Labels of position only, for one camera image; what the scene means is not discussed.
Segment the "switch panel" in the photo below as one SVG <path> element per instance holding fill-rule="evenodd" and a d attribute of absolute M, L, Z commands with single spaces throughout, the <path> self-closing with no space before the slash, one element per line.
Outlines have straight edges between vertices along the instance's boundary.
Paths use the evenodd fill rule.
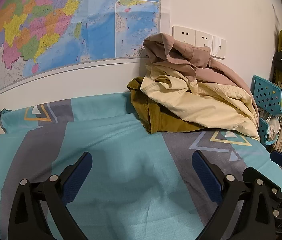
<path fill-rule="evenodd" d="M 226 40 L 214 36 L 213 43 L 212 43 L 212 56 L 220 59 L 224 59 L 226 57 L 226 47 L 227 42 Z"/>

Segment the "teal basket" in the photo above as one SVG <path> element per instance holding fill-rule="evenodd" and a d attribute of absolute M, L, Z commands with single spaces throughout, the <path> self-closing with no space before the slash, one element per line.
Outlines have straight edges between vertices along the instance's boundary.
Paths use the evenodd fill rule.
<path fill-rule="evenodd" d="M 257 105 L 274 116 L 282 115 L 282 88 L 268 80 L 254 76 L 252 88 Z"/>
<path fill-rule="evenodd" d="M 278 139 L 278 135 L 276 135 L 276 138 L 273 141 L 267 140 L 268 128 L 269 125 L 267 124 L 267 122 L 262 118 L 259 118 L 258 134 L 260 136 L 260 142 L 263 146 L 274 144 Z"/>

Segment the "electrical socket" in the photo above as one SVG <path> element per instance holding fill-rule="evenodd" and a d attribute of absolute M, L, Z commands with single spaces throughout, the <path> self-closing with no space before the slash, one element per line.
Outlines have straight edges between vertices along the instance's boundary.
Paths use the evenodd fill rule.
<path fill-rule="evenodd" d="M 226 56 L 226 47 L 227 47 L 226 40 L 220 37 L 214 36 L 211 55 L 219 59 L 224 59 Z"/>
<path fill-rule="evenodd" d="M 196 47 L 210 47 L 212 50 L 213 36 L 208 33 L 195 31 L 195 46 Z"/>
<path fill-rule="evenodd" d="M 193 29 L 189 29 L 181 26 L 173 26 L 172 36 L 177 41 L 185 42 L 191 45 L 195 44 L 195 30 Z"/>

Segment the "bedsheet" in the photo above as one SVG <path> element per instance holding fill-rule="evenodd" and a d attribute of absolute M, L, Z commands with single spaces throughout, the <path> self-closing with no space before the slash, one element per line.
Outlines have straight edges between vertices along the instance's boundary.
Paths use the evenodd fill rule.
<path fill-rule="evenodd" d="M 0 123 L 1 239 L 7 239 L 20 180 L 60 174 L 84 151 L 91 153 L 93 166 L 67 208 L 90 240 L 195 239 L 216 208 L 192 168 L 198 149 L 225 174 L 242 179 L 243 170 L 253 166 L 282 190 L 282 171 L 258 141 L 215 129 L 149 135 L 130 93 L 3 110 Z M 62 239 L 43 209 L 54 237 Z"/>

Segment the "white wall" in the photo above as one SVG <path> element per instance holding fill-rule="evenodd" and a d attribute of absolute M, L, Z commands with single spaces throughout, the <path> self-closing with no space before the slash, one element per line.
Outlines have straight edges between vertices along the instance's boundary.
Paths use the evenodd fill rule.
<path fill-rule="evenodd" d="M 275 33 L 282 28 L 282 8 L 280 0 L 171 0 L 173 25 L 226 39 L 227 54 L 222 62 L 250 85 L 254 74 L 266 79 L 270 76 Z M 51 75 L 0 94 L 0 110 L 123 92 L 131 79 L 144 73 L 140 63 L 134 62 Z"/>

